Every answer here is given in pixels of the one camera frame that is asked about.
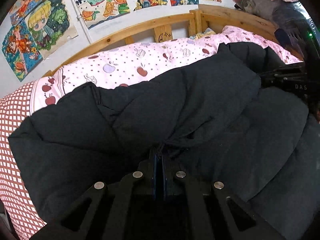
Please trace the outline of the black puffer jacket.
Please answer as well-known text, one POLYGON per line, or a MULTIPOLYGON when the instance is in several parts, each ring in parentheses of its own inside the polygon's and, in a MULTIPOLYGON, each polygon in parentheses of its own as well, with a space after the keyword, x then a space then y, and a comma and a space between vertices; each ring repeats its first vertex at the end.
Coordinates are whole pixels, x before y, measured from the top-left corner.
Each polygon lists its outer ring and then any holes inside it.
POLYGON ((85 83, 25 118, 10 149, 33 239, 319 239, 319 115, 260 72, 270 49, 215 55, 147 82, 85 83), (152 152, 175 195, 153 195, 152 152))

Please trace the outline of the pile of bedding bags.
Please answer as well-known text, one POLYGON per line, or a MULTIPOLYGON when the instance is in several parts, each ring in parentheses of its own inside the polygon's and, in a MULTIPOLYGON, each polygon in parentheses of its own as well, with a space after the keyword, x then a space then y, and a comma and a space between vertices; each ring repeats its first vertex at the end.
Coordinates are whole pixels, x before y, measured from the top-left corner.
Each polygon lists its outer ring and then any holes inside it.
POLYGON ((233 1, 236 8, 270 21, 276 28, 274 36, 282 47, 291 47, 305 54, 312 31, 310 16, 298 0, 233 1))

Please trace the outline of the pink apple print bedsheet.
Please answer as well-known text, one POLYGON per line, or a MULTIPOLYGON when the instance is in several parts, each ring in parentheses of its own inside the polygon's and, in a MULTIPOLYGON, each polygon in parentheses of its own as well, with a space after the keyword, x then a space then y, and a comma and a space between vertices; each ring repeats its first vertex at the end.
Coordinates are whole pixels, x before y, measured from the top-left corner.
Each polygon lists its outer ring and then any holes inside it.
POLYGON ((162 43, 140 42, 83 57, 61 67, 55 74, 34 82, 29 111, 58 102, 80 85, 92 82, 114 89, 149 81, 173 68, 213 56, 220 44, 252 42, 274 51, 285 64, 300 60, 282 46, 239 27, 227 25, 221 33, 205 31, 202 37, 178 38, 162 43))

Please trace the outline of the red white checked quilt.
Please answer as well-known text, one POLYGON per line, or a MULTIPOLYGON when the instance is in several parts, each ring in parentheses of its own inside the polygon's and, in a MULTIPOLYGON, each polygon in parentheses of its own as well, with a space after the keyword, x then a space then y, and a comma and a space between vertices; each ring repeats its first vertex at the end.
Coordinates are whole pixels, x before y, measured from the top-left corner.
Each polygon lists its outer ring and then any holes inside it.
POLYGON ((39 217, 25 188, 8 137, 30 115, 34 83, 30 82, 1 99, 1 202, 20 239, 30 239, 45 222, 39 217))

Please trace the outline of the orange hair girl drawing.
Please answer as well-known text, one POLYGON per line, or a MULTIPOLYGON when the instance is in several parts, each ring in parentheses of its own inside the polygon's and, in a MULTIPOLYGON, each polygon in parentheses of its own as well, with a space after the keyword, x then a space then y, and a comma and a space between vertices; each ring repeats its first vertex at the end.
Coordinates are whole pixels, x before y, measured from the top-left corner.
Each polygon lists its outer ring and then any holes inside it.
POLYGON ((43 60, 24 21, 10 28, 3 40, 2 52, 20 82, 43 60))

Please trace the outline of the blond boy drawing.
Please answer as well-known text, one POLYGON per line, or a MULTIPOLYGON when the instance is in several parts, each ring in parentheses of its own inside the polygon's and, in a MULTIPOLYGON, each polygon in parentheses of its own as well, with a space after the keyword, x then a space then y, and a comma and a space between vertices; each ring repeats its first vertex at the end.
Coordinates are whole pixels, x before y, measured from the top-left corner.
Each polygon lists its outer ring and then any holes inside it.
POLYGON ((41 2, 25 23, 43 59, 78 36, 64 0, 41 2))

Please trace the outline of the wooden bed frame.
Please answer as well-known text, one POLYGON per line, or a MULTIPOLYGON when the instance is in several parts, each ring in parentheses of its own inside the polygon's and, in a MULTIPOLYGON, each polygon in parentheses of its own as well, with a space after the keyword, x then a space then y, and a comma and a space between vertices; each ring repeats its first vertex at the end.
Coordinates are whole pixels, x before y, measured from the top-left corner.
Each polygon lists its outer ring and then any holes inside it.
POLYGON ((216 33, 220 33, 224 26, 233 25, 279 43, 274 35, 276 26, 273 23, 241 10, 201 4, 196 10, 190 10, 188 13, 148 20, 107 35, 71 56, 60 64, 60 67, 95 54, 122 40, 125 44, 133 44, 135 42, 133 38, 135 35, 148 30, 152 30, 155 42, 170 41, 173 39, 171 26, 181 22, 188 23, 189 36, 203 32, 208 27, 216 33))

